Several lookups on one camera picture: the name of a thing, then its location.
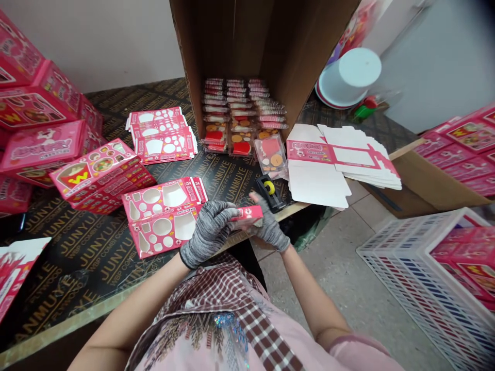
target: person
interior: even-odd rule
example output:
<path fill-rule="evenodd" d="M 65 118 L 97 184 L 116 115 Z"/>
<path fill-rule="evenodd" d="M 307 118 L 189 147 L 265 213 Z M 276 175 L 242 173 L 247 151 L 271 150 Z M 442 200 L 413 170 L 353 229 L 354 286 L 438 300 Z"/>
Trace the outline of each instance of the person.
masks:
<path fill-rule="evenodd" d="M 105 319 L 69 370 L 403 370 L 379 342 L 351 330 L 266 201 L 250 197 L 263 220 L 247 231 L 280 253 L 311 335 L 230 254 L 211 258 L 239 211 L 210 201 L 191 240 Z"/>

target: pink shirt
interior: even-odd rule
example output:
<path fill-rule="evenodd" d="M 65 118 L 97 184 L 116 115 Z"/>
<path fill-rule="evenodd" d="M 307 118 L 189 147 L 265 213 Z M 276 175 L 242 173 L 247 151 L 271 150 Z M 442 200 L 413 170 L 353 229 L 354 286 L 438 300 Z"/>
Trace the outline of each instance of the pink shirt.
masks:
<path fill-rule="evenodd" d="M 403 371 L 377 341 L 350 334 L 325 350 L 306 330 L 245 281 L 259 305 L 306 370 Z M 265 370 L 249 342 L 229 327 L 217 328 L 205 315 L 181 315 L 167 320 L 136 370 Z"/>

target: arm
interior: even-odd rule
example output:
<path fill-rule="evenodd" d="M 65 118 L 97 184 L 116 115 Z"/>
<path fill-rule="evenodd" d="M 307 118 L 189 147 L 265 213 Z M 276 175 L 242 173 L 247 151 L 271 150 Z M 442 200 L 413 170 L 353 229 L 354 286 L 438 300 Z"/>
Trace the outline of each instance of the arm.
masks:
<path fill-rule="evenodd" d="M 318 344 L 328 349 L 336 338 L 351 333 L 351 329 L 332 299 L 318 285 L 294 247 L 290 245 L 280 255 L 311 334 Z"/>
<path fill-rule="evenodd" d="M 196 269 L 225 244 L 232 230 L 229 220 L 238 215 L 234 204 L 206 203 L 198 215 L 192 238 L 107 317 L 72 361 L 69 371 L 124 369 L 139 337 L 165 301 L 191 269 Z"/>
<path fill-rule="evenodd" d="M 176 254 L 107 317 L 82 347 L 69 370 L 124 369 L 139 337 L 188 272 Z"/>
<path fill-rule="evenodd" d="M 250 197 L 263 209 L 263 226 L 250 227 L 249 232 L 265 240 L 280 252 L 311 334 L 318 344 L 328 349 L 336 338 L 351 333 L 351 329 L 334 302 L 315 281 L 290 244 L 290 239 L 280 230 L 266 201 L 256 193 L 251 193 Z"/>

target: tape roll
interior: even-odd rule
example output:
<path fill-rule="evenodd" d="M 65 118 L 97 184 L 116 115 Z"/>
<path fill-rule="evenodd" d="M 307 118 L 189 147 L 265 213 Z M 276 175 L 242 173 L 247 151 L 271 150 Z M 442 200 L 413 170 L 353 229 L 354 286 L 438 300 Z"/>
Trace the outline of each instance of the tape roll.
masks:
<path fill-rule="evenodd" d="M 268 194 L 270 196 L 275 193 L 275 186 L 269 180 L 267 180 L 265 183 L 263 183 L 263 187 L 267 188 Z"/>

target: table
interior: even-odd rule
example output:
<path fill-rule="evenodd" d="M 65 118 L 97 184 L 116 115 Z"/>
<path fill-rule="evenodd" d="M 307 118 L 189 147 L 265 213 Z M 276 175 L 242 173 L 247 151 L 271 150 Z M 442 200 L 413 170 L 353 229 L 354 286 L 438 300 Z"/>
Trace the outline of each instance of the table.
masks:
<path fill-rule="evenodd" d="M 87 94 L 105 117 L 106 139 L 131 143 L 125 131 L 129 112 L 181 106 L 187 122 L 197 128 L 185 79 L 173 79 Z M 309 97 L 299 121 L 340 127 L 344 113 Z M 418 137 L 396 122 L 376 113 L 356 125 L 375 137 L 396 158 L 421 143 Z M 261 175 L 253 159 L 233 159 L 203 151 L 192 160 L 148 166 L 158 183 L 183 176 L 202 177 L 210 199 L 242 205 Z M 275 187 L 289 204 L 277 214 L 282 220 L 306 207 L 290 198 L 286 181 Z M 26 229 L 17 240 L 52 237 L 4 318 L 0 331 L 0 366 L 6 367 L 108 314 L 136 286 L 167 263 L 176 253 L 139 260 L 123 208 L 110 216 L 71 209 L 55 189 L 36 189 Z M 224 249 L 248 236 L 238 232 Z"/>

